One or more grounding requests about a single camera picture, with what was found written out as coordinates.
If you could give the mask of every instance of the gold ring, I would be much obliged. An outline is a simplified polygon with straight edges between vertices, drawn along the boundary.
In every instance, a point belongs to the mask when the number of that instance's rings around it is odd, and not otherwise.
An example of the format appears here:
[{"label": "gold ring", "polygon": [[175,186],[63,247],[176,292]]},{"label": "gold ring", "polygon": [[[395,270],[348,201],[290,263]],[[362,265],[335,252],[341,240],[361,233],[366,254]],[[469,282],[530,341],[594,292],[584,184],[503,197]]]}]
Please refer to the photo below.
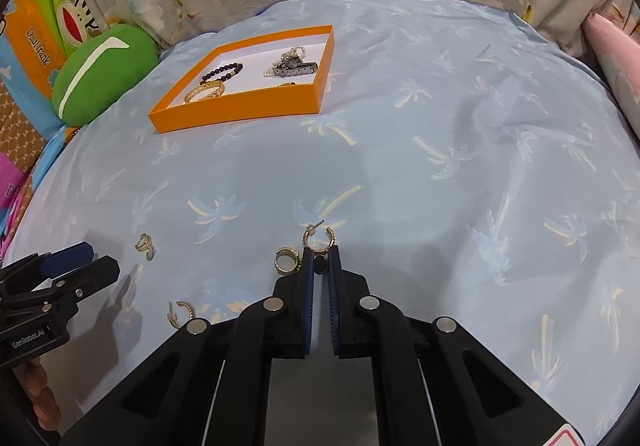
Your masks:
[{"label": "gold ring", "polygon": [[187,104],[191,102],[191,100],[196,97],[200,92],[204,92],[205,90],[210,90],[213,88],[213,92],[209,95],[203,97],[204,99],[210,99],[212,97],[220,97],[223,93],[225,93],[225,83],[221,80],[211,80],[208,82],[201,82],[198,86],[196,86],[191,92],[184,96],[184,103]]},{"label": "gold ring", "polygon": [[154,247],[154,244],[151,241],[151,237],[147,233],[142,233],[142,235],[140,235],[140,239],[136,244],[136,251],[138,252],[146,251],[147,261],[151,261],[154,259],[154,256],[156,255],[156,248]]},{"label": "gold ring", "polygon": [[[280,264],[278,263],[278,259],[281,256],[288,256],[290,257],[290,259],[293,260],[294,264],[293,264],[293,268],[292,269],[283,269]],[[278,274],[281,274],[283,276],[286,276],[287,274],[293,274],[295,272],[298,272],[300,270],[300,255],[298,254],[298,251],[296,251],[295,249],[292,249],[291,247],[281,247],[276,251],[276,258],[273,261],[273,263],[275,263],[276,265],[276,269],[278,270]]]},{"label": "gold ring", "polygon": [[322,249],[314,249],[309,245],[309,236],[313,236],[316,233],[316,229],[324,224],[324,220],[320,220],[320,222],[316,223],[316,225],[309,224],[305,232],[302,234],[302,245],[311,249],[314,254],[326,254],[329,249],[331,249],[335,245],[335,234],[334,230],[327,226],[326,234],[329,237],[329,245]]},{"label": "gold ring", "polygon": [[[175,304],[178,305],[178,307],[183,307],[184,309],[187,309],[187,311],[189,312],[189,319],[187,320],[187,323],[195,319],[196,309],[193,307],[193,305],[191,305],[187,301],[177,301],[175,302]],[[182,325],[178,323],[178,317],[175,315],[174,306],[171,302],[169,302],[169,314],[166,315],[166,318],[169,320],[169,323],[171,323],[171,326],[174,329],[182,328]]]}]

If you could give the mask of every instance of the pink fabric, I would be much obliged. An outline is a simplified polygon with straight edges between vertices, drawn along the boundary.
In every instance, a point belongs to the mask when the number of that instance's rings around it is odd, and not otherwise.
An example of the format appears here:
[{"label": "pink fabric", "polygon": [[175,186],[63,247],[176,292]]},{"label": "pink fabric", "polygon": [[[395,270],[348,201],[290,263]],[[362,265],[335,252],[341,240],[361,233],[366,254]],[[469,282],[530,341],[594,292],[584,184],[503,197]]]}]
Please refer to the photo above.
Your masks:
[{"label": "pink fabric", "polygon": [[[16,216],[18,215],[18,211],[20,210],[20,204],[22,203],[22,195],[18,195],[14,197],[14,201],[11,204],[11,211],[9,213],[9,217],[7,220],[6,228],[11,228],[14,225]],[[2,262],[2,258],[6,254],[6,250],[9,248],[9,244],[14,239],[14,233],[7,235],[7,237],[0,241],[0,262]]]},{"label": "pink fabric", "polygon": [[582,27],[620,108],[640,137],[640,45],[599,14],[590,15]]},{"label": "pink fabric", "polygon": [[0,209],[11,206],[22,172],[3,154],[0,153]]}]

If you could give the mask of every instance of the orange box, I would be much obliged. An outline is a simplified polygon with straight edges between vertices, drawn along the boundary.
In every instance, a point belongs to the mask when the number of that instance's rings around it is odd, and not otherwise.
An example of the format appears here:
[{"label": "orange box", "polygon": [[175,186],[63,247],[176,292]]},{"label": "orange box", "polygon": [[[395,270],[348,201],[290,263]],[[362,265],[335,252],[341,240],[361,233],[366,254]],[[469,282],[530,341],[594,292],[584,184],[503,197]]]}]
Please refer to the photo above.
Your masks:
[{"label": "orange box", "polygon": [[[296,46],[306,48],[305,63],[318,63],[315,74],[286,79],[263,76],[281,53]],[[325,25],[265,34],[215,48],[174,84],[148,117],[158,133],[165,133],[220,122],[318,113],[334,46],[334,28]],[[184,103],[184,96],[203,75],[236,61],[243,64],[242,71],[225,82],[223,95]],[[296,85],[279,86],[284,82]]]}]

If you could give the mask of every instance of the gold hoop earring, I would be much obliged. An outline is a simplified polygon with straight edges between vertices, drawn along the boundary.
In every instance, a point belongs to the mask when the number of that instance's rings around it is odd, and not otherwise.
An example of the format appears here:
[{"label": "gold hoop earring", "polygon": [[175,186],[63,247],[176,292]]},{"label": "gold hoop earring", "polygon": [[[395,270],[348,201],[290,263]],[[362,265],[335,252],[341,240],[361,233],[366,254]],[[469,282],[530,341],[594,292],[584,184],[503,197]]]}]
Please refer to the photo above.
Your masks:
[{"label": "gold hoop earring", "polygon": [[[187,311],[189,312],[189,319],[187,320],[187,323],[195,319],[196,309],[193,307],[193,305],[191,305],[189,302],[186,302],[186,301],[177,301],[175,302],[175,304],[178,305],[178,307],[187,309]],[[178,323],[178,317],[175,315],[174,306],[171,302],[169,302],[169,314],[166,315],[166,318],[169,320],[169,323],[171,323],[171,326],[174,329],[182,328],[182,325]]]},{"label": "gold hoop earring", "polygon": [[[278,260],[280,259],[281,256],[288,256],[290,259],[293,260],[294,264],[292,269],[284,269],[278,263]],[[281,247],[276,251],[276,258],[273,261],[273,263],[275,263],[276,265],[276,270],[278,270],[278,274],[281,274],[282,276],[286,276],[287,274],[293,274],[300,270],[300,264],[301,264],[300,255],[298,254],[298,251],[296,251],[295,249],[292,249],[291,247]]]},{"label": "gold hoop earring", "polygon": [[322,249],[314,249],[309,245],[309,236],[315,235],[316,229],[320,227],[322,224],[324,224],[324,220],[320,220],[320,222],[316,223],[316,225],[309,224],[306,227],[305,232],[302,234],[302,245],[311,249],[314,252],[314,254],[326,254],[329,251],[329,249],[331,249],[335,245],[334,230],[329,226],[327,226],[327,229],[326,229],[326,234],[329,237],[328,246]]},{"label": "gold hoop earring", "polygon": [[151,261],[154,259],[154,256],[156,255],[156,248],[154,247],[154,244],[151,241],[151,237],[147,233],[142,233],[142,235],[140,235],[140,239],[136,244],[136,251],[138,252],[146,251],[147,261]]}]

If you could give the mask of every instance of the light blue bedsheet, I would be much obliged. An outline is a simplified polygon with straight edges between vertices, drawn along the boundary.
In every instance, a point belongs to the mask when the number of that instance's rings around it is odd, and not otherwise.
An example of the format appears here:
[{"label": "light blue bedsheet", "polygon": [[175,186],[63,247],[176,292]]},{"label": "light blue bedsheet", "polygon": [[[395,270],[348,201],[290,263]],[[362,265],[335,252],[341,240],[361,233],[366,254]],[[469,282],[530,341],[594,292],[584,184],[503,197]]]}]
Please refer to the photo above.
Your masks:
[{"label": "light blue bedsheet", "polygon": [[[332,24],[321,114],[158,135],[146,117],[217,45]],[[86,240],[120,262],[45,363],[66,417],[169,337],[271,293],[277,248],[326,219],[405,314],[458,319],[593,446],[640,381],[640,163],[601,82],[515,16],[453,0],[299,0],[178,46],[71,142],[8,262]],[[146,262],[134,245],[149,233]],[[363,362],[274,365],[267,444],[369,446]]]}]

